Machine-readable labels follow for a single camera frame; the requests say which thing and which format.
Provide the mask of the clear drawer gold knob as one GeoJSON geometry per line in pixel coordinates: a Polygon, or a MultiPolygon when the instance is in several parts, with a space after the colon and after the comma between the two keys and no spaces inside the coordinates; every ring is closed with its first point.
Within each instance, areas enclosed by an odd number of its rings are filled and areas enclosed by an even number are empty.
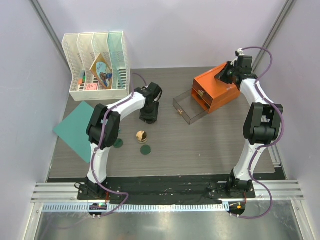
{"type": "Polygon", "coordinates": [[[208,108],[203,108],[192,96],[191,89],[175,97],[173,99],[173,106],[188,125],[203,118],[209,111],[208,108]]]}

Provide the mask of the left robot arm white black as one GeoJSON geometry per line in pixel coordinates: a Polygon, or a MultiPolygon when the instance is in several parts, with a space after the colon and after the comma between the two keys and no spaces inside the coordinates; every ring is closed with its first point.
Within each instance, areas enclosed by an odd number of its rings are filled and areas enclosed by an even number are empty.
{"type": "Polygon", "coordinates": [[[86,129],[91,147],[89,172],[84,184],[79,187],[79,197],[102,199],[106,192],[107,163],[111,147],[119,136],[121,121],[135,111],[147,124],[158,120],[159,99],[163,90],[152,82],[136,88],[129,96],[110,105],[98,104],[86,129]]]}

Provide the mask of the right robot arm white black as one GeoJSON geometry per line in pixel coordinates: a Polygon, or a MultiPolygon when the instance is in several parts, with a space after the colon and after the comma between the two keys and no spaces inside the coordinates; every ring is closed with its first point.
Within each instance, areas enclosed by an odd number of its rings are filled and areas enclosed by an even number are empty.
{"type": "Polygon", "coordinates": [[[228,61],[216,75],[226,84],[235,84],[250,105],[243,125],[245,144],[237,165],[231,170],[222,188],[226,195],[236,198],[252,191],[253,173],[261,154],[278,139],[283,121],[283,106],[275,104],[262,90],[252,70],[252,56],[242,49],[236,59],[228,61]]]}

